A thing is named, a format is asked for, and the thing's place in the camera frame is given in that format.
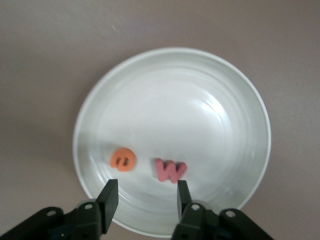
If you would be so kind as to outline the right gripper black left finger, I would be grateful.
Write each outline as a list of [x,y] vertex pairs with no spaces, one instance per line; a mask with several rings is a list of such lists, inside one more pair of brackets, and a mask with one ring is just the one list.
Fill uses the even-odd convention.
[[98,197],[69,213],[46,207],[0,236],[2,240],[99,240],[118,207],[118,181],[108,180]]

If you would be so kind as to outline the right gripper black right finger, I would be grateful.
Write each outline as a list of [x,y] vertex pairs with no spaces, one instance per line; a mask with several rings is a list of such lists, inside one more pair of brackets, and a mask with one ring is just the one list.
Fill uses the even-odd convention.
[[219,214],[193,201],[185,180],[177,182],[179,223],[172,240],[271,240],[260,226],[241,210],[227,208]]

